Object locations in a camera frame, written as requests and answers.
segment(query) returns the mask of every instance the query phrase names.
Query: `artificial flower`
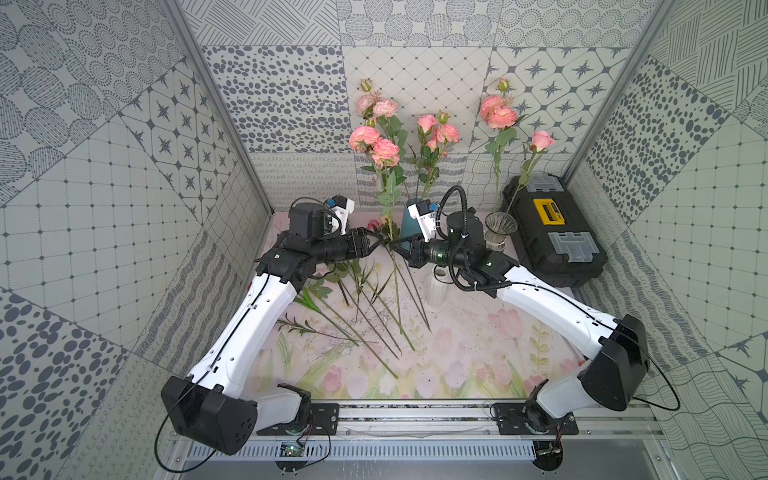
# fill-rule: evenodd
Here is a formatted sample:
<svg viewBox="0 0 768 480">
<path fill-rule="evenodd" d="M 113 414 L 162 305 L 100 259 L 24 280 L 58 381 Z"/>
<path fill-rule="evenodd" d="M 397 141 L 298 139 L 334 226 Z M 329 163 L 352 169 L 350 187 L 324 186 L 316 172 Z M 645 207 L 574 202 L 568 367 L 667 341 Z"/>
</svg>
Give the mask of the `artificial flower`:
<svg viewBox="0 0 768 480">
<path fill-rule="evenodd" d="M 394 167 L 400 162 L 400 148 L 391 141 L 381 138 L 373 144 L 371 157 L 379 168 Z"/>
<path fill-rule="evenodd" d="M 354 151 L 365 151 L 366 145 L 373 145 L 381 138 L 381 134 L 373 127 L 357 127 L 349 137 L 349 146 Z"/>
<path fill-rule="evenodd" d="M 554 140 L 550 134 L 546 131 L 540 130 L 533 134 L 533 141 L 531 142 L 531 150 L 539 152 L 544 151 L 554 144 Z"/>
<path fill-rule="evenodd" d="M 484 102 L 482 102 L 482 105 L 480 106 L 480 116 L 483 120 L 488 121 L 488 114 L 491 113 L 491 110 L 496 107 L 506 106 L 507 101 L 503 97 L 499 97 L 498 95 L 488 97 Z"/>
<path fill-rule="evenodd" d="M 496 107 L 488 114 L 488 126 L 490 128 L 511 127 L 518 120 L 518 114 L 510 107 Z"/>
<path fill-rule="evenodd" d="M 373 116 L 376 118 L 382 117 L 382 116 L 391 118 L 396 113 L 397 113 L 397 102 L 391 98 L 377 101 L 376 104 L 373 105 Z"/>
<path fill-rule="evenodd" d="M 377 101 L 378 99 L 374 94 L 363 95 L 357 101 L 357 114 L 362 117 L 363 114 L 366 113 L 366 110 L 375 105 Z"/>
<path fill-rule="evenodd" d="M 435 132 L 435 137 L 440 143 L 452 142 L 456 144 L 459 141 L 458 128 L 449 124 L 440 125 Z"/>
<path fill-rule="evenodd" d="M 437 118 L 435 118 L 435 115 L 424 115 L 419 117 L 419 126 L 425 134 L 429 133 L 429 129 L 435 125 L 437 125 Z"/>
</svg>

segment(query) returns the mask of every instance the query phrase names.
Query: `patterned tile wall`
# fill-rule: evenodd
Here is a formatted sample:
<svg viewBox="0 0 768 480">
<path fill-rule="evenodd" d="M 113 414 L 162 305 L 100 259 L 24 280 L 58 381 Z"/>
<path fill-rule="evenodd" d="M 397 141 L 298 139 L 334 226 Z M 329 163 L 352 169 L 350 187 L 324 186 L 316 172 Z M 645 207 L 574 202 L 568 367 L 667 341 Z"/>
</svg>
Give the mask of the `patterned tile wall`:
<svg viewBox="0 0 768 480">
<path fill-rule="evenodd" d="M 768 473 L 766 17 L 765 2 L 680 0 L 570 185 L 598 236 L 617 238 L 585 299 L 631 311 L 642 260 L 664 292 L 657 321 L 714 352 L 660 352 L 683 408 L 656 413 L 688 478 Z"/>
<path fill-rule="evenodd" d="M 768 475 L 768 427 L 723 367 L 727 362 L 725 355 L 713 354 L 672 369 L 667 376 L 680 396 L 680 410 L 652 407 L 689 480 Z M 647 377 L 642 389 L 645 398 L 675 406 L 661 376 Z"/>
<path fill-rule="evenodd" d="M 157 362 L 186 372 L 213 342 L 268 207 L 156 2 L 2 4 L 0 477 L 145 478 Z M 218 309 L 175 310 L 179 331 L 164 307 L 197 258 Z M 192 350 L 131 352 L 166 319 Z"/>
<path fill-rule="evenodd" d="M 733 111 L 768 74 L 768 8 L 759 0 L 680 0 L 651 55 Z"/>
<path fill-rule="evenodd" d="M 521 125 L 520 140 L 547 129 L 558 141 L 553 153 L 569 158 L 657 0 L 182 3 L 251 162 L 265 175 L 276 175 L 266 189 L 271 203 L 283 209 L 293 194 L 281 187 L 281 175 L 290 170 L 295 185 L 325 191 L 317 186 L 318 169 L 311 159 L 350 153 L 349 133 L 362 122 L 356 102 L 363 78 L 372 78 L 384 95 L 399 102 L 410 144 L 418 142 L 417 117 L 450 112 L 462 136 L 454 153 L 464 157 L 484 154 L 485 143 L 495 136 L 478 118 L 478 109 L 505 76 L 518 114 L 531 115 Z M 518 147 L 513 144 L 510 153 Z M 306 160 L 304 165 L 291 162 L 280 173 L 271 154 Z M 465 158 L 464 165 L 450 166 L 451 181 L 462 181 L 460 171 L 475 170 L 468 162 L 477 157 Z M 558 173 L 564 172 L 566 160 L 558 158 L 563 161 Z M 517 169 L 521 162 L 510 165 Z M 322 168 L 320 178 L 339 171 L 336 164 Z M 363 199 L 369 194 L 367 184 L 364 176 L 357 177 L 362 180 L 357 196 Z M 473 181 L 486 177 L 484 172 Z M 495 186 L 472 188 L 478 190 L 478 207 L 493 207 L 480 190 Z"/>
</svg>

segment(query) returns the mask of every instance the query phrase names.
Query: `black toolbox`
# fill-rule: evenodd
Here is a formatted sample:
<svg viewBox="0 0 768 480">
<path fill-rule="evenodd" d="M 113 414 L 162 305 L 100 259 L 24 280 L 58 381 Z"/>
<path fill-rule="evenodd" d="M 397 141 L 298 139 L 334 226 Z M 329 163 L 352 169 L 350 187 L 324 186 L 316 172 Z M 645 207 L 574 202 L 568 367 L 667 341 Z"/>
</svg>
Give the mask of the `black toolbox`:
<svg viewBox="0 0 768 480">
<path fill-rule="evenodd" d="M 504 209 L 519 180 L 514 177 L 505 187 Z M 531 175 L 510 213 L 518 221 L 510 236 L 518 260 L 535 276 L 552 286 L 574 287 L 603 272 L 607 254 L 560 178 Z"/>
</svg>

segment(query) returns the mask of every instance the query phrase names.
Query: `metal frame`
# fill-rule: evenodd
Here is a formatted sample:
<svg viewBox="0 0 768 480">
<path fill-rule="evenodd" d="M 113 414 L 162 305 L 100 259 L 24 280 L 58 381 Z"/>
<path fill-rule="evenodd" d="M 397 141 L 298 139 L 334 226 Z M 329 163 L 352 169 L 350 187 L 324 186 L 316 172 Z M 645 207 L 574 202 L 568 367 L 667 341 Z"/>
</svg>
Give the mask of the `metal frame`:
<svg viewBox="0 0 768 480">
<path fill-rule="evenodd" d="M 634 47 L 632 47 L 632 51 L 627 57 L 627 60 L 624 61 L 624 66 L 621 68 L 616 81 L 611 85 L 602 108 L 598 111 L 598 114 L 594 116 L 589 130 L 584 135 L 584 140 L 581 141 L 576 148 L 573 157 L 571 157 L 571 162 L 564 175 L 566 185 L 570 184 L 579 165 L 581 165 L 581 162 L 587 157 L 589 150 L 592 149 L 592 145 L 603 131 L 608 119 L 611 118 L 619 100 L 624 96 L 624 92 L 627 90 L 627 87 L 629 87 L 629 84 L 637 73 L 637 69 L 648 56 L 650 47 L 653 46 L 656 36 L 669 18 L 675 4 L 676 0 L 658 0 L 656 8 L 653 13 L 650 14 L 650 18 L 645 24 L 643 32 L 640 34 L 639 39 L 634 43 Z"/>
<path fill-rule="evenodd" d="M 334 460 L 373 460 L 381 458 L 382 447 L 390 448 L 386 459 L 425 460 L 447 458 L 445 450 L 455 446 L 450 456 L 456 459 L 457 449 L 486 448 L 465 450 L 465 459 L 494 459 L 510 461 L 530 461 L 525 457 L 525 446 L 534 440 L 552 440 L 554 435 L 499 435 L 495 420 L 491 417 L 490 407 L 496 402 L 523 402 L 520 399 L 469 399 L 469 400 L 346 400 L 339 403 L 339 424 L 336 435 L 332 435 L 331 455 Z M 632 402 L 623 412 L 614 412 L 602 407 L 582 409 L 574 412 L 579 427 L 579 434 L 568 436 L 568 440 L 640 440 L 649 455 L 661 480 L 678 480 L 669 445 L 664 438 L 653 412 L 648 404 Z M 164 462 L 184 465 L 187 460 L 200 461 L 210 453 L 208 447 L 194 444 L 190 440 L 175 435 L 169 446 Z M 263 437 L 252 435 L 243 453 L 232 457 L 217 453 L 209 462 L 230 460 L 270 461 L 274 462 L 279 445 L 282 442 L 296 440 L 296 437 Z M 309 455 L 303 460 L 313 461 L 322 458 L 327 452 L 327 438 L 318 436 L 307 442 Z M 419 448 L 422 452 L 408 454 L 393 453 L 394 448 Z M 518 454 L 512 454 L 518 446 Z M 431 454 L 427 449 L 438 449 Z M 499 454 L 504 448 L 510 454 Z M 154 480 L 179 478 L 158 469 Z"/>
<path fill-rule="evenodd" d="M 243 142 L 240 140 L 240 135 L 237 133 L 235 123 L 230 116 L 227 106 L 224 104 L 224 100 L 221 97 L 219 88 L 216 86 L 214 77 L 210 73 L 210 70 L 208 70 L 203 57 L 203 51 L 197 44 L 192 27 L 189 25 L 189 22 L 187 22 L 187 16 L 184 14 L 184 10 L 176 0 L 160 0 L 159 3 L 160 7 L 163 9 L 165 17 L 168 19 L 174 30 L 181 47 L 187 53 L 187 60 L 192 63 L 192 69 L 198 73 L 200 83 L 208 90 L 210 99 L 214 103 L 213 110 L 219 116 L 224 133 L 229 139 L 232 148 L 237 152 L 237 156 L 240 158 L 240 164 L 243 165 L 243 170 L 245 170 L 250 182 L 264 202 L 264 205 L 266 205 L 266 209 L 269 211 L 271 218 L 275 213 L 275 209 L 272 207 L 270 200 L 266 197 L 264 187 L 262 186 L 259 177 L 256 175 L 256 170 L 250 163 L 248 153 L 243 146 Z"/>
</svg>

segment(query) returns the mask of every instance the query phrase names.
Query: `tulip print tablecloth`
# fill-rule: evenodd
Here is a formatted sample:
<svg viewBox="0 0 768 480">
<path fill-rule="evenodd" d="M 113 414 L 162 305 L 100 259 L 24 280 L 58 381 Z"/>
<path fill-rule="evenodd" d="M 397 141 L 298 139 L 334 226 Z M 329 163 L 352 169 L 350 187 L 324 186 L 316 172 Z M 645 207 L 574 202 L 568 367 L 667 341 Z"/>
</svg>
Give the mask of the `tulip print tablecloth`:
<svg viewBox="0 0 768 480">
<path fill-rule="evenodd" d="M 375 218 L 371 212 L 355 212 L 350 225 L 365 226 Z M 268 250 L 276 235 L 288 228 L 287 212 L 278 212 L 270 226 Z M 506 252 L 515 256 L 508 247 Z M 404 271 L 407 266 L 398 258 Z M 384 248 L 377 249 L 361 265 L 378 266 L 372 276 L 381 284 L 392 272 L 392 260 Z M 411 269 L 422 301 L 432 267 Z M 344 283 L 353 289 L 351 277 Z M 389 331 L 399 345 L 395 348 L 373 311 L 361 307 L 374 326 L 394 350 L 393 355 L 358 316 L 356 308 L 344 302 L 339 286 L 325 282 L 333 291 L 326 302 L 347 319 L 366 340 L 377 340 L 372 348 L 387 362 L 397 378 L 382 366 L 364 345 L 354 346 L 347 339 L 336 339 L 316 333 L 289 332 L 284 326 L 272 329 L 266 344 L 253 364 L 245 394 L 255 397 L 259 392 L 286 382 L 309 390 L 314 399 L 477 399 L 525 397 L 543 379 L 556 379 L 578 367 L 578 355 L 559 334 L 523 310 L 493 299 L 484 293 L 465 293 L 447 286 L 445 301 L 433 308 L 424 301 L 429 320 L 427 326 L 415 303 L 399 282 L 402 325 L 412 341 L 411 349 L 394 320 L 386 315 L 381 304 L 376 310 L 382 315 Z M 396 293 L 390 280 L 382 298 L 396 313 Z M 324 305 L 320 309 L 334 321 L 339 319 Z M 292 303 L 287 317 L 298 323 L 308 322 L 314 329 L 331 336 L 343 335 L 317 313 Z"/>
</svg>

